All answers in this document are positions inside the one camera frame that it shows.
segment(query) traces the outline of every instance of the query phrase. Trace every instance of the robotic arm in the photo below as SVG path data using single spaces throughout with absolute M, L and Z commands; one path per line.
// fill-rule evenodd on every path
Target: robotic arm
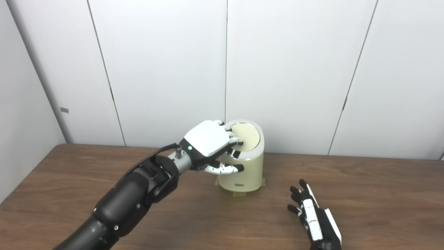
M 242 144 L 222 121 L 204 121 L 190 130 L 179 144 L 165 146 L 130 168 L 100 199 L 91 216 L 54 250 L 109 250 L 129 234 L 157 203 L 177 188 L 187 170 L 232 174 L 243 165 L 216 161 L 229 148 Z M 175 149 L 168 157 L 159 153 Z
M 310 250 L 341 250 L 342 237 L 329 209 L 322 209 L 317 204 L 310 186 L 301 179 L 303 190 L 290 187 L 291 199 L 299 207 L 288 205 L 288 210 L 297 214 L 302 225 L 307 229 L 311 241 Z

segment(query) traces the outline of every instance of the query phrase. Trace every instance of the cylindrical container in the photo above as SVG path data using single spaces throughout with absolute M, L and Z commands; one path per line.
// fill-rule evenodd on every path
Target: cylindrical container
M 262 166 L 264 162 L 264 133 L 261 127 L 249 120 L 227 122 L 233 133 L 244 141 L 243 145 L 232 147 L 220 157 L 228 164 L 243 164 L 240 173 L 219 175 L 222 188 L 233 192 L 251 192 L 262 185 Z

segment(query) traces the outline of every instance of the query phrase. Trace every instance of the wooden table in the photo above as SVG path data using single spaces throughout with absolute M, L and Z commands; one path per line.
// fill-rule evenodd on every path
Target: wooden table
M 96 202 L 153 148 L 59 145 L 0 205 L 1 250 L 49 250 L 88 218 Z M 444 249 L 444 162 L 265 155 L 266 186 L 244 197 L 188 172 L 113 249 L 308 250 L 287 211 L 304 178 L 329 207 L 344 250 Z

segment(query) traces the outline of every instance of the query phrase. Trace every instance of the white robotic hand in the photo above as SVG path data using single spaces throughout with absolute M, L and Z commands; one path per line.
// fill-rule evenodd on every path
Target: white robotic hand
M 221 120 L 203 121 L 186 133 L 179 143 L 182 148 L 169 158 L 175 161 L 180 173 L 188 169 L 213 174 L 238 173 L 244 170 L 242 164 L 228 165 L 216 161 L 216 158 L 232 146 L 242 143 L 242 139 L 236 137 Z
M 300 191 L 290 187 L 291 198 L 299 205 L 288 205 L 288 210 L 297 214 L 299 220 L 308 231 L 311 241 L 310 250 L 341 250 L 341 233 L 329 209 L 321 209 L 310 186 L 301 179 L 299 184 L 304 189 Z

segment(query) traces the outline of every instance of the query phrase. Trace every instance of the black cable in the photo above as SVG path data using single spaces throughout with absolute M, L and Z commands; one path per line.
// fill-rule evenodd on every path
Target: black cable
M 177 143 L 173 143 L 173 144 L 169 144 L 166 145 L 160 149 L 158 149 L 157 151 L 155 151 L 154 153 L 150 154 L 149 156 L 145 157 L 143 160 L 139 161 L 136 165 L 132 166 L 120 179 L 122 179 L 123 177 L 127 176 L 129 173 L 131 173 L 131 171 L 133 171 L 135 168 L 137 168 L 140 164 L 142 164 L 144 161 L 148 160 L 149 158 L 162 153 L 164 151 L 170 150 L 170 149 L 175 149 L 179 147 L 179 145 Z

